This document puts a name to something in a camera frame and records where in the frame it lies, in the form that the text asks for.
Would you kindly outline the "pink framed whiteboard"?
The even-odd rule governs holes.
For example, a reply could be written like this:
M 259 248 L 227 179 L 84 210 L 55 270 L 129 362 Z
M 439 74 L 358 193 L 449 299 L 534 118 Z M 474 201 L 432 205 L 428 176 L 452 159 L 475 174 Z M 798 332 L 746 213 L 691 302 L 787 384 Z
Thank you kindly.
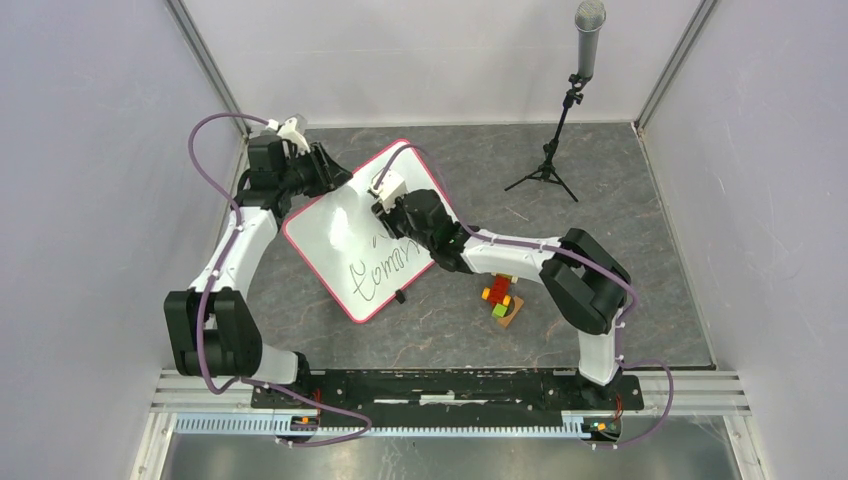
M 371 180 L 390 158 L 410 190 L 444 192 L 420 151 L 399 139 L 353 171 L 336 191 L 293 211 L 282 232 L 355 323 L 364 323 L 435 265 L 414 241 L 392 239 L 371 211 Z

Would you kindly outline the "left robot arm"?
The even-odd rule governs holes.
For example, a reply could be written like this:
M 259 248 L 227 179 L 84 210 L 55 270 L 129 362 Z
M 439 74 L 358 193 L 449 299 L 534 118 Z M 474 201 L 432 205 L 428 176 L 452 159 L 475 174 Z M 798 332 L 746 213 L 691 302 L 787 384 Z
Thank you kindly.
M 314 381 L 304 356 L 266 345 L 246 303 L 259 262 L 279 234 L 297 196 L 320 197 L 353 174 L 314 142 L 264 134 L 248 142 L 227 229 L 207 266 L 184 290 L 171 291 L 164 314 L 177 371 L 184 376 L 237 377 L 276 384 L 290 407 L 306 405 Z

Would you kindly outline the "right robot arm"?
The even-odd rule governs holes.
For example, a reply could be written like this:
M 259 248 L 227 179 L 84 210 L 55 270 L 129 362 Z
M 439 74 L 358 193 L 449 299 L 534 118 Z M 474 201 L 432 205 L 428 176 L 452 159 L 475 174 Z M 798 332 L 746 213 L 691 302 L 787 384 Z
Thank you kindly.
M 578 332 L 580 400 L 602 408 L 617 396 L 616 322 L 637 295 L 629 273 L 591 235 L 577 228 L 560 238 L 498 235 L 455 219 L 435 190 L 371 195 L 372 212 L 390 237 L 414 241 L 442 269 L 543 285 Z

